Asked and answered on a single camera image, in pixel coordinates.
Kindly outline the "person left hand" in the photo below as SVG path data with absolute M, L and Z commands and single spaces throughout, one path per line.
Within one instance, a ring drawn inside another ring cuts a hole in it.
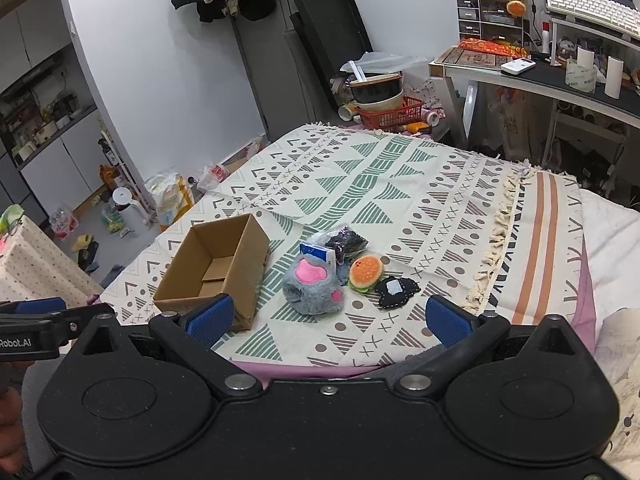
M 7 474 L 19 472 L 23 465 L 24 431 L 21 423 L 22 398 L 15 388 L 7 388 L 1 396 L 0 463 Z

